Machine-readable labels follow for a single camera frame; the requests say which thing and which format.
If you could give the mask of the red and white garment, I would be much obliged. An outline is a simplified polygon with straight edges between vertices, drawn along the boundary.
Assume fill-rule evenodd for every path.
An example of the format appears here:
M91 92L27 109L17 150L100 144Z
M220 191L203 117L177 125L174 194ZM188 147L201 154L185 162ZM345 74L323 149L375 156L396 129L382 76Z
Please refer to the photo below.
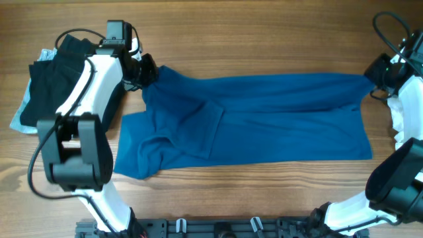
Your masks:
M410 134L405 123L404 107L398 97L387 99L387 105L391 111L393 129L397 132L394 139L395 149L398 150L408 139L410 139Z

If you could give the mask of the blue polo shirt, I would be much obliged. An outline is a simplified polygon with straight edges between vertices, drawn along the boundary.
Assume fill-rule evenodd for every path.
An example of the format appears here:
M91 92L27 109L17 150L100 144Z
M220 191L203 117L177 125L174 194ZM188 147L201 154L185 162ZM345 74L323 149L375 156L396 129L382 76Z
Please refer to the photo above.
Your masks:
M362 75L309 73L193 79L169 67L144 88L143 112L122 118L115 172L372 156Z

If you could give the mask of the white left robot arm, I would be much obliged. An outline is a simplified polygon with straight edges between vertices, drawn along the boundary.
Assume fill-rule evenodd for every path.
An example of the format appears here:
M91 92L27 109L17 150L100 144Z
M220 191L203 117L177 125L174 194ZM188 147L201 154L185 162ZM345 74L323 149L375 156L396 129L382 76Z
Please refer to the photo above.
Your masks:
M28 166L31 191L46 200L77 198L94 217L93 237L146 237L112 178L114 159L106 128L116 90L136 91L158 75L150 54L99 46L83 57L83 72L55 114L37 123L39 146Z

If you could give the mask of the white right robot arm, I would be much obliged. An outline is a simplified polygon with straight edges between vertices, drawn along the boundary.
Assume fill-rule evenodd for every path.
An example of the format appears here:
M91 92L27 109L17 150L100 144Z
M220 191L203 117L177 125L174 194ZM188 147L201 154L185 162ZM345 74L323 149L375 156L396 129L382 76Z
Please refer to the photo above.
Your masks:
M390 93L396 149L370 175L365 190L343 202L313 210L308 237L359 237L370 227L422 221L422 60L411 65L400 56L381 54L365 76Z

